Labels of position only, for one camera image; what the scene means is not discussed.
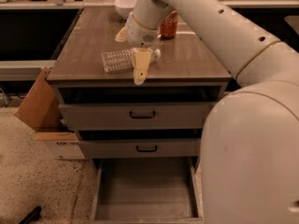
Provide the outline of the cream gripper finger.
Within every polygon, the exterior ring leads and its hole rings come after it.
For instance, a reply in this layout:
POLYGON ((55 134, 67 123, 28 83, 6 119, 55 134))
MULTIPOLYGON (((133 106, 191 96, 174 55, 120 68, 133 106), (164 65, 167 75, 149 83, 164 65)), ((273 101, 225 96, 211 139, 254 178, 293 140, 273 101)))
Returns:
POLYGON ((134 54, 134 83, 142 85, 147 77, 150 66, 150 50, 148 48, 138 48, 134 54))
POLYGON ((125 42, 127 40, 126 36, 126 29, 122 27, 120 31, 116 34, 115 36, 115 41, 116 42, 125 42))

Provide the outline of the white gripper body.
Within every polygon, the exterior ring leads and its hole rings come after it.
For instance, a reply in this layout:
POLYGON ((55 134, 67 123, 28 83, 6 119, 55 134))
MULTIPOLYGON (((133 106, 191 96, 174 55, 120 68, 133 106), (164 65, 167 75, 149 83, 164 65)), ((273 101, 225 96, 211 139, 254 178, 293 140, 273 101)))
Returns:
POLYGON ((152 15, 148 21, 139 21, 133 12, 125 23, 126 39, 132 47, 150 47, 160 32, 162 17, 152 15))

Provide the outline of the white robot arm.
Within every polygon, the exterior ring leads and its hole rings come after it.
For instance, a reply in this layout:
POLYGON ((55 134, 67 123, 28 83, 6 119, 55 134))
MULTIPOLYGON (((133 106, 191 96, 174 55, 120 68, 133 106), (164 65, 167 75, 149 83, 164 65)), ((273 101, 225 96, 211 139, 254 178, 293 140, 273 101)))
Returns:
POLYGON ((172 10, 240 86, 203 128, 205 224, 299 224, 299 53, 218 0, 137 0, 129 44, 151 46, 172 10))

